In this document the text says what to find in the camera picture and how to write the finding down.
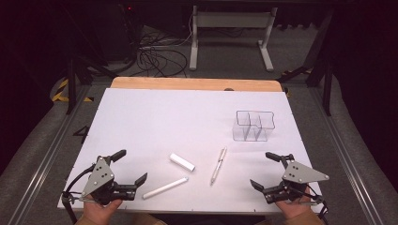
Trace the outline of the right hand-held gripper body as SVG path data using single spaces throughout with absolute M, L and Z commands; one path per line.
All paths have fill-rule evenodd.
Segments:
M 308 194 L 306 188 L 309 188 L 313 182 L 328 181 L 329 176 L 297 162 L 292 154 L 281 157 L 280 162 L 285 168 L 282 182 L 276 187 L 264 188 L 262 191 L 267 203 L 294 201 L 303 195 L 311 198 L 309 205 L 324 203 L 325 200 L 321 195 L 315 192 Z

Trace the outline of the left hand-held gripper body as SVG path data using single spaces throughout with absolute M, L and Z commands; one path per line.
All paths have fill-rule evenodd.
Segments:
M 115 181 L 111 163 L 120 157 L 98 157 L 79 200 L 81 202 L 107 205 L 114 200 L 133 201 L 138 186 L 120 185 Z

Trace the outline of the long white pen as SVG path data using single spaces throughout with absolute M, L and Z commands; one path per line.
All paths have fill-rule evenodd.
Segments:
M 142 196 L 142 198 L 144 200 L 152 198 L 152 197 L 154 197 L 154 196 L 156 196 L 158 194 L 163 193 L 164 191 L 167 191 L 167 190 L 169 190 L 171 188 L 175 188 L 175 187 L 178 187 L 178 186 L 180 186 L 180 185 L 182 185 L 184 183 L 187 183 L 188 181 L 189 181 L 189 177 L 180 178 L 180 179 L 178 179 L 178 180 L 176 180 L 176 181 L 174 181 L 174 182 L 172 182 L 170 184 L 164 185 L 162 187 L 158 187 L 158 188 L 156 188 L 154 190 L 151 190 L 151 191 L 145 193 Z

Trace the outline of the clear plastic pen organizer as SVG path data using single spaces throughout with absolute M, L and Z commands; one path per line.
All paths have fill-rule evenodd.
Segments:
M 236 142 L 266 142 L 274 129 L 273 112 L 236 111 L 233 139 Z

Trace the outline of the silver pen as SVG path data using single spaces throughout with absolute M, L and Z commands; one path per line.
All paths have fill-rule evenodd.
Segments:
M 220 153 L 220 156 L 219 156 L 219 158 L 218 158 L 218 162 L 217 162 L 216 168 L 215 168 L 215 170 L 214 170 L 214 172 L 213 172 L 213 174 L 212 174 L 212 176 L 211 176 L 211 178 L 210 178 L 210 185 L 211 185 L 211 186 L 213 186 L 214 183 L 216 182 L 216 179 L 217 179 L 218 174 L 219 174 L 219 172 L 220 172 L 220 169 L 221 169 L 223 160 L 224 160 L 224 158 L 225 158 L 226 152 L 227 152 L 227 147 L 225 146 L 225 147 L 221 150 L 221 153 Z

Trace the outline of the short white tube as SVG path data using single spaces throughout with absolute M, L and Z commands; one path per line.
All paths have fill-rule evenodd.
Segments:
M 179 165 L 183 169 L 188 170 L 189 172 L 193 172 L 195 169 L 195 166 L 192 163 L 183 157 L 178 156 L 177 154 L 172 153 L 169 158 L 172 162 Z

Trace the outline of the person's right hand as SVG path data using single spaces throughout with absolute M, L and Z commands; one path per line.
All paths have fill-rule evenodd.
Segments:
M 280 201 L 276 202 L 275 204 L 282 211 L 283 216 L 286 219 L 290 219 L 297 217 L 301 214 L 304 214 L 306 212 L 310 212 L 311 211 L 311 206 L 309 205 L 310 201 L 311 201 L 310 197 L 303 195 L 301 198 L 295 199 L 292 202 Z

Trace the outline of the person's left hand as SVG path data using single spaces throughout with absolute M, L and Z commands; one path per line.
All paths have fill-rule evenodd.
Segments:
M 110 222 L 112 215 L 121 205 L 121 203 L 121 200 L 114 200 L 109 204 L 103 206 L 96 202 L 85 202 L 82 217 L 88 217 L 91 219 L 102 221 L 108 220 Z

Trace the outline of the black metal stand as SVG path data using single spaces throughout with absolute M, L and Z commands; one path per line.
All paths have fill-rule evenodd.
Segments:
M 79 80 L 83 85 L 89 85 L 93 81 L 92 77 L 89 75 L 88 68 L 93 68 L 100 74 L 110 77 L 112 79 L 117 77 L 117 75 L 111 70 L 101 66 L 93 60 L 81 55 L 74 54 L 68 61 L 67 69 L 69 90 L 69 105 L 67 114 L 71 114 L 73 109 L 77 105 L 76 80 Z
M 285 83 L 299 74 L 303 74 L 308 69 L 311 69 L 310 75 L 306 80 L 308 87 L 316 87 L 321 81 L 323 84 L 323 95 L 322 95 L 322 107 L 327 116 L 331 116 L 330 113 L 330 95 L 331 95 L 331 84 L 332 84 L 332 72 L 331 62 L 323 55 L 324 40 L 327 36 L 329 25 L 332 20 L 334 10 L 331 8 L 327 11 L 325 18 L 321 22 L 318 32 L 314 38 L 314 42 L 310 47 L 309 52 L 304 60 L 301 67 L 294 69 L 293 71 L 286 71 L 279 79 L 279 83 Z

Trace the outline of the grey metal floor rail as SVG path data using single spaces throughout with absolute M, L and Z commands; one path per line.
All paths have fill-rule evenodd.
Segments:
M 344 168 L 344 172 L 348 178 L 348 181 L 353 188 L 353 191 L 360 203 L 360 207 L 369 223 L 369 225 L 385 225 L 382 221 L 380 214 L 378 213 L 375 204 L 369 194 L 367 187 L 365 186 L 362 177 L 360 176 L 353 160 L 349 156 L 344 141 L 338 131 L 331 116 L 326 114 L 323 108 L 322 97 L 315 88 L 310 88 L 309 92 L 314 99 L 314 102 L 318 110 L 322 114 L 322 118 L 326 123 L 328 131 L 331 135 L 332 142 L 335 146 L 336 154 Z
M 30 179 L 29 185 L 26 188 L 7 225 L 22 225 L 34 200 L 38 196 L 38 193 L 44 184 L 52 165 L 54 164 L 54 160 L 59 152 L 61 144 L 65 139 L 70 124 L 72 123 L 72 120 L 74 119 L 74 116 L 81 106 L 89 89 L 89 85 L 83 85 L 77 92 L 75 106 L 70 110 L 69 114 L 63 115 L 63 120 L 60 124 L 60 127 L 57 129 L 49 148 L 46 150 L 46 154 L 40 161 L 40 164 L 35 170 L 33 177 Z

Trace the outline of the white metal stand frame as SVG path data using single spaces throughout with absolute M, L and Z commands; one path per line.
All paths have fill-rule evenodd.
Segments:
M 268 53 L 268 41 L 277 11 L 278 9 L 273 7 L 267 12 L 206 12 L 200 11 L 198 6 L 193 6 L 191 15 L 190 70 L 197 69 L 199 28 L 264 28 L 264 38 L 258 40 L 257 45 L 266 70 L 272 72 L 274 66 Z

